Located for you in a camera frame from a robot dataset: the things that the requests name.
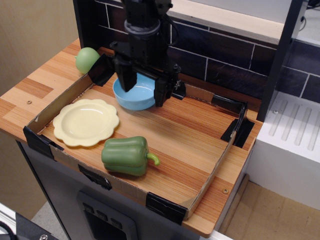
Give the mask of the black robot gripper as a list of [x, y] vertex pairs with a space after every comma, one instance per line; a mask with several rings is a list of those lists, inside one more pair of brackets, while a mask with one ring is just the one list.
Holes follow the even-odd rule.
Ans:
[[168, 22], [156, 21], [151, 27], [124, 22], [128, 42], [114, 41], [113, 63], [120, 86], [130, 91], [137, 83], [137, 74], [155, 81], [155, 106], [162, 107], [171, 97], [182, 100], [186, 86], [179, 79], [181, 67], [168, 56], [171, 27]]

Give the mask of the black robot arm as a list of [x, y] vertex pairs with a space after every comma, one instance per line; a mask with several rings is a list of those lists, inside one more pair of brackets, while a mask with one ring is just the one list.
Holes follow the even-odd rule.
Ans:
[[125, 92], [137, 83], [137, 74], [155, 81], [156, 107], [162, 107], [181, 87], [181, 67], [168, 56], [171, 30], [176, 28], [167, 12], [173, 7], [170, 0], [124, 0], [127, 42], [114, 41], [113, 63], [120, 85]]

